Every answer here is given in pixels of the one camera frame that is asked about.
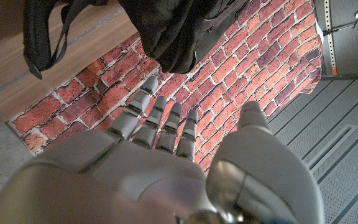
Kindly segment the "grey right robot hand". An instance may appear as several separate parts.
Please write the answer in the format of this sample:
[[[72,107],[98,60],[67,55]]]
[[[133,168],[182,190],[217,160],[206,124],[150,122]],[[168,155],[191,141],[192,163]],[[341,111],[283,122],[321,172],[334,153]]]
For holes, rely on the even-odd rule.
[[[323,223],[306,164],[269,129],[256,101],[241,108],[208,170],[195,163],[198,114],[162,122],[149,77],[105,131],[71,136],[33,158],[0,191],[0,223]]]

